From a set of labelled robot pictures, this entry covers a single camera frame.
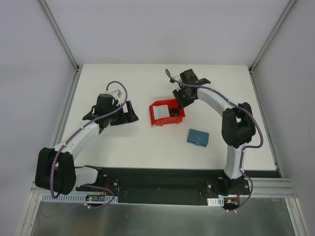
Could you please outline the red plastic bin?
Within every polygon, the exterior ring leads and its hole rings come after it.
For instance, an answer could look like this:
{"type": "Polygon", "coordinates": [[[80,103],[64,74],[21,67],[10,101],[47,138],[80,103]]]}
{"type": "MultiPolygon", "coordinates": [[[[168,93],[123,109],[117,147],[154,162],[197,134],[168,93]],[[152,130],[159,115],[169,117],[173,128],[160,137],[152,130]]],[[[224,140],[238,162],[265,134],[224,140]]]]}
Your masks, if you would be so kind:
{"type": "Polygon", "coordinates": [[[151,126],[179,124],[183,121],[185,111],[176,99],[158,100],[149,106],[151,126]]]}

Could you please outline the black credit card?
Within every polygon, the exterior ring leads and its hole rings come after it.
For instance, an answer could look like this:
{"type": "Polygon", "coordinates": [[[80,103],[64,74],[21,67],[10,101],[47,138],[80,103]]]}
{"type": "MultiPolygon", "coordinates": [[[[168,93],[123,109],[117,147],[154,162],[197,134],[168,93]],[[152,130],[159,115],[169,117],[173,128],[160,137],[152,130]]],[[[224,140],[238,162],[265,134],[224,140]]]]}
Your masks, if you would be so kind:
{"type": "Polygon", "coordinates": [[[169,116],[170,117],[177,117],[180,115],[180,110],[179,108],[169,108],[169,116]]]}

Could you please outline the blue card holder wallet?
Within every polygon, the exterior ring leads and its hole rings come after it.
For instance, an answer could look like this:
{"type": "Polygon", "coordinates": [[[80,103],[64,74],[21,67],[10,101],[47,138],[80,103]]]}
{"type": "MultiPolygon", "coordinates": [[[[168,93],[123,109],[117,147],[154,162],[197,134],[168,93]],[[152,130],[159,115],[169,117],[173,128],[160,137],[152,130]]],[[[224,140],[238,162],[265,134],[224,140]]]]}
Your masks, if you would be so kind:
{"type": "Polygon", "coordinates": [[[209,133],[190,129],[187,137],[187,142],[197,146],[206,147],[209,143],[209,133]]]}

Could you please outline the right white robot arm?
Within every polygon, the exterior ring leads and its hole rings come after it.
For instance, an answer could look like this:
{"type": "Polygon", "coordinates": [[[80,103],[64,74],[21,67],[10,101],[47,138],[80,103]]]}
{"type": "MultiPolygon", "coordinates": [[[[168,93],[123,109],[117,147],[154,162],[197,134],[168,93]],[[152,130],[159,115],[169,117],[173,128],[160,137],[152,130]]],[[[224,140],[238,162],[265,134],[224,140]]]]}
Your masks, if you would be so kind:
{"type": "Polygon", "coordinates": [[[212,185],[212,190],[223,196],[233,194],[244,179],[241,172],[244,148],[256,133],[250,104],[233,103],[217,91],[208,79],[199,79],[192,69],[180,73],[180,81],[172,77],[168,70],[165,72],[171,83],[179,84],[179,88],[173,90],[173,95],[181,108],[199,99],[221,116],[221,135],[227,144],[227,158],[222,177],[212,185]]]}

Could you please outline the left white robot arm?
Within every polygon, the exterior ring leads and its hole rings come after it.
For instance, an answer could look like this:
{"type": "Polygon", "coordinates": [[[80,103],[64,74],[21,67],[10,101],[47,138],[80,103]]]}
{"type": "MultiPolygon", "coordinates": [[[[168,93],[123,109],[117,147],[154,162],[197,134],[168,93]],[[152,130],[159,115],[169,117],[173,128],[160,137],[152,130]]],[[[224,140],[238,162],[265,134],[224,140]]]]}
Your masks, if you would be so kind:
{"type": "Polygon", "coordinates": [[[69,194],[73,188],[86,185],[93,191],[104,186],[100,169],[93,166],[76,167],[75,159],[84,147],[108,126],[138,121],[132,103],[120,102],[116,92],[103,93],[82,118],[77,129],[65,141],[52,148],[44,147],[38,154],[35,185],[49,190],[56,198],[69,194]]]}

